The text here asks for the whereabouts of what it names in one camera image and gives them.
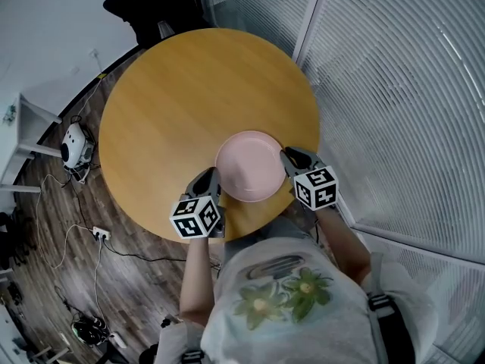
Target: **wooden floor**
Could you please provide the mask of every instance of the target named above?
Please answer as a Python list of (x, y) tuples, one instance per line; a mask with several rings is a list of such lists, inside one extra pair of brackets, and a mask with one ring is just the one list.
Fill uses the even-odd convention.
[[(99, 135), (102, 112), (111, 89), (135, 58), (137, 55), (112, 71), (83, 110), (82, 124), (95, 137)], [(44, 144), (60, 146), (71, 116), (77, 114), (90, 94), (87, 93), (70, 110)], [(93, 162), (98, 164), (99, 158), (96, 156)], [(19, 184), (38, 185), (47, 174), (66, 181), (59, 158), (39, 156), (28, 164)], [(30, 193), (17, 195), (17, 205), (26, 217), (35, 218), (37, 198), (38, 195)], [(292, 215), (292, 209), (289, 209), (289, 215)], [(108, 192), (100, 168), (92, 170), (86, 185), (70, 183), (61, 188), (51, 178), (45, 182), (39, 203), (40, 242), (52, 265), (61, 261), (65, 233), (72, 224), (88, 228), (96, 225), (109, 230), (112, 246), (122, 253), (141, 253), (153, 259), (186, 257), (186, 246), (145, 231), (123, 213)], [(305, 225), (303, 222), (300, 227), (308, 229)], [(38, 243), (35, 222), (28, 228), (28, 234), (34, 243)], [(214, 256), (217, 251), (217, 248), (212, 250)], [(99, 243), (94, 241), (91, 233), (74, 228), (67, 239), (67, 254), (61, 267), (51, 269), (43, 260), (40, 249), (30, 254), (27, 265), (14, 266), (11, 280), (17, 283), (24, 299), (20, 306), (11, 308), (20, 316), (25, 335), (39, 350), (47, 346), (55, 350), (65, 347), (62, 333), (72, 351), (63, 358), (66, 361), (88, 364), (100, 357), (96, 349), (81, 344), (74, 337), (70, 329), (72, 315), (55, 292), (55, 286), (59, 286), (72, 305), (100, 316), (94, 290), (98, 252)], [(110, 329), (118, 332), (127, 344), (128, 348), (121, 352), (128, 361), (138, 362), (140, 353), (158, 342), (164, 317), (177, 314), (183, 268), (183, 262), (145, 262), (118, 256), (103, 248), (98, 273), (99, 305)]]

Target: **black strap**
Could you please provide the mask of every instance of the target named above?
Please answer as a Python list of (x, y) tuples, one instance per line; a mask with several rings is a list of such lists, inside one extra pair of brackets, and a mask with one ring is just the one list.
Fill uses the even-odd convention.
[(388, 363), (414, 364), (416, 362), (415, 349), (396, 302), (384, 294), (369, 298), (368, 305), (369, 309), (377, 314), (385, 308), (388, 310), (388, 315), (377, 317)]
[(182, 355), (181, 362), (182, 364), (202, 364), (203, 358), (204, 352), (201, 350), (192, 350)]

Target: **green leaf print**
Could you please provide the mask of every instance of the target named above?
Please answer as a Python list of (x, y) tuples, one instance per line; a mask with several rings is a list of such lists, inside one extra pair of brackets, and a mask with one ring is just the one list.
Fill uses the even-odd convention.
[(294, 322), (300, 322), (310, 313), (311, 308), (313, 307), (315, 300), (313, 298), (302, 298), (299, 304), (293, 308), (291, 313)]
[(233, 314), (245, 315), (246, 326), (250, 331), (255, 330), (265, 319), (286, 321), (286, 316), (280, 309), (285, 295), (278, 293), (278, 283), (243, 287), (239, 290), (239, 295), (242, 300), (237, 303)]
[(311, 311), (315, 302), (325, 306), (330, 302), (330, 294), (325, 290), (330, 278), (321, 278), (320, 274), (310, 268), (301, 268), (299, 278), (290, 278), (282, 286), (289, 291), (290, 298), (283, 304), (292, 310), (294, 322), (302, 321)]

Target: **person's arm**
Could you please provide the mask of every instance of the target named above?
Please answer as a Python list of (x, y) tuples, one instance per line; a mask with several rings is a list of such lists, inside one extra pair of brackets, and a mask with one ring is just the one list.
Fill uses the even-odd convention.
[(316, 211), (340, 270), (357, 284), (371, 271), (371, 254), (332, 209)]
[(214, 308), (214, 291), (207, 237), (190, 241), (179, 307), (182, 319), (202, 326), (207, 325), (212, 308)]

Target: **pink bowl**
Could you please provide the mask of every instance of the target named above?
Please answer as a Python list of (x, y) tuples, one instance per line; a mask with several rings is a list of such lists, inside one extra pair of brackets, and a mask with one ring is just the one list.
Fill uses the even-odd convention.
[(222, 189), (243, 202), (271, 197), (286, 176), (280, 150), (280, 144), (266, 133), (248, 130), (230, 137), (215, 159)]

